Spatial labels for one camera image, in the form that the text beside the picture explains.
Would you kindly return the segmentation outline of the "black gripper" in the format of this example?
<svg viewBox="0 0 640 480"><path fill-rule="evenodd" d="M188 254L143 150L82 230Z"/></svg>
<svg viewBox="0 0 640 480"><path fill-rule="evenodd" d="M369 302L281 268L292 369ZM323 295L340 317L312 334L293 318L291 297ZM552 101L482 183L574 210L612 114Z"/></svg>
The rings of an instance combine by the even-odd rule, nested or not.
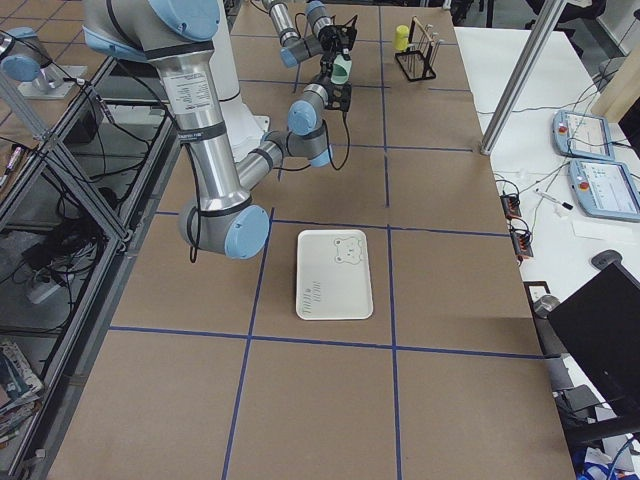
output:
<svg viewBox="0 0 640 480"><path fill-rule="evenodd" d="M345 48L344 28L328 25L322 29L322 49L324 52L342 52Z"/></svg>
<svg viewBox="0 0 640 480"><path fill-rule="evenodd" d="M328 95L333 94L334 84L331 77L324 73L319 73L313 78L313 83L320 85Z"/></svg>

